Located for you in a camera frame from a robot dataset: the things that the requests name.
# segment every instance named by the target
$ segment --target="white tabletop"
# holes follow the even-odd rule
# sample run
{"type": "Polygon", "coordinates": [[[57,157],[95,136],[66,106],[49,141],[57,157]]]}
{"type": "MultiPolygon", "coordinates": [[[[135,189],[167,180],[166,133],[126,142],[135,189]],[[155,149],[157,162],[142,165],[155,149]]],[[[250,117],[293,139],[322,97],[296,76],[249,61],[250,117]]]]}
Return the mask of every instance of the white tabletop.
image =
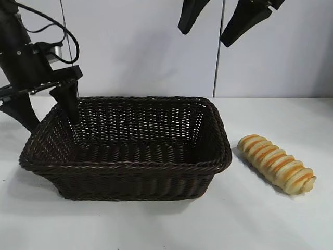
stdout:
{"type": "MultiPolygon", "coordinates": [[[[213,99],[231,142],[232,165],[195,201],[68,201],[20,168],[29,133],[0,114],[0,249],[3,250],[325,250],[333,249],[333,99],[213,99]],[[237,157],[260,134],[318,177],[290,198],[237,157]]],[[[55,103],[33,97],[42,118],[55,103]]]]}

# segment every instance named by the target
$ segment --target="white wall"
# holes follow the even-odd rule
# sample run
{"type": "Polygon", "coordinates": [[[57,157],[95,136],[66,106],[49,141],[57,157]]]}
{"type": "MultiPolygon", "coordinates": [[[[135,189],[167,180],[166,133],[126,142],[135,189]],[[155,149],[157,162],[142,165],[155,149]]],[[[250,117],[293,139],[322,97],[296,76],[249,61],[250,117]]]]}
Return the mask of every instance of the white wall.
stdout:
{"type": "MultiPolygon", "coordinates": [[[[237,0],[226,1],[225,25],[237,0]]],[[[286,0],[230,48],[217,97],[333,97],[333,1],[286,0]]]]}
{"type": "Polygon", "coordinates": [[[63,3],[81,49],[81,96],[212,96],[222,0],[186,36],[177,28],[182,0],[63,3]]]}

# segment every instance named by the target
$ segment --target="bread roll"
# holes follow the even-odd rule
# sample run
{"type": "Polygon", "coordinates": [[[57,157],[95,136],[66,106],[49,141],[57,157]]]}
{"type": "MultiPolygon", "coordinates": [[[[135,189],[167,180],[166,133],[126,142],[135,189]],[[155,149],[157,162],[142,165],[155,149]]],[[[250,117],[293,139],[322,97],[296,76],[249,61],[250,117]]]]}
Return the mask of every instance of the bread roll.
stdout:
{"type": "Polygon", "coordinates": [[[252,134],[240,139],[237,148],[270,182],[289,195],[309,192],[316,176],[303,162],[272,144],[265,137],[252,134]]]}

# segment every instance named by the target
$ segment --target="dark brown wicker basket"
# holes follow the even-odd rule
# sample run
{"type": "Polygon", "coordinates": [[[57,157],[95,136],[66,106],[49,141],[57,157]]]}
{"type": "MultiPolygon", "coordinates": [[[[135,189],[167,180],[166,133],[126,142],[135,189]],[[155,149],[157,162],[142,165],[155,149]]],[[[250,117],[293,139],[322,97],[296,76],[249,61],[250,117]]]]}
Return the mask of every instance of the dark brown wicker basket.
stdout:
{"type": "Polygon", "coordinates": [[[79,98],[80,123],[54,106],[20,164],[68,199],[178,200],[202,196],[232,154],[205,98],[79,98]]]}

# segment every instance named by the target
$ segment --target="black cable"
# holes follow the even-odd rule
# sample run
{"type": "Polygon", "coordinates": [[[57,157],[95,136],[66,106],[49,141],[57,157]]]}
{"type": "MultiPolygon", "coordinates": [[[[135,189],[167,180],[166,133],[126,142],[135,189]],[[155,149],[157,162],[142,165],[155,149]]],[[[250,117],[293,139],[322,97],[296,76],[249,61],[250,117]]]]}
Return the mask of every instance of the black cable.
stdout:
{"type": "Polygon", "coordinates": [[[35,9],[29,7],[29,6],[26,6],[26,5],[24,5],[24,4],[22,4],[22,3],[18,3],[18,2],[13,2],[13,4],[17,5],[17,6],[20,7],[20,8],[26,9],[26,10],[28,10],[28,11],[30,11],[30,12],[33,12],[33,13],[35,13],[35,14],[41,16],[41,17],[44,17],[45,19],[49,20],[50,22],[52,22],[52,23],[55,24],[56,26],[62,28],[62,30],[63,30],[64,33],[65,33],[65,37],[66,37],[66,34],[68,34],[68,35],[73,39],[73,42],[74,42],[74,44],[75,44],[75,48],[76,48],[76,56],[75,56],[75,58],[74,58],[72,61],[67,61],[67,60],[64,60],[64,59],[62,59],[62,58],[61,58],[61,60],[60,60],[60,59],[59,59],[60,57],[58,57],[58,56],[56,56],[56,58],[57,58],[58,60],[60,60],[61,62],[65,63],[65,64],[73,64],[73,63],[75,63],[75,62],[78,60],[78,58],[79,58],[79,56],[80,56],[80,47],[79,47],[79,43],[78,43],[78,41],[76,40],[75,36],[74,36],[74,35],[73,35],[73,34],[72,34],[72,33],[71,33],[66,27],[64,27],[61,23],[59,23],[58,21],[56,21],[56,20],[54,20],[53,18],[49,17],[48,15],[46,15],[46,14],[44,14],[44,13],[38,11],[38,10],[35,10],[35,9]]]}
{"type": "MultiPolygon", "coordinates": [[[[54,24],[54,23],[50,23],[50,24],[48,24],[48,25],[46,25],[46,26],[44,26],[44,27],[42,27],[42,28],[40,28],[39,30],[28,30],[25,26],[24,26],[24,24],[22,23],[22,21],[20,21],[20,24],[21,24],[21,26],[27,31],[27,32],[29,32],[29,33],[40,33],[40,32],[42,32],[42,31],[44,31],[44,30],[46,30],[48,27],[51,27],[51,26],[57,26],[56,24],[54,24]]],[[[63,30],[63,37],[62,37],[62,40],[61,41],[59,41],[58,43],[62,43],[65,39],[66,39],[66,33],[65,33],[65,31],[63,30]]]]}
{"type": "Polygon", "coordinates": [[[30,32],[30,33],[40,33],[40,32],[42,32],[42,31],[46,30],[48,27],[55,26],[54,23],[50,23],[50,24],[48,24],[48,25],[42,27],[42,28],[39,29],[39,30],[28,30],[28,29],[23,25],[23,23],[22,23],[21,21],[20,21],[20,23],[21,23],[21,26],[22,26],[26,31],[28,31],[28,32],[30,32]]]}

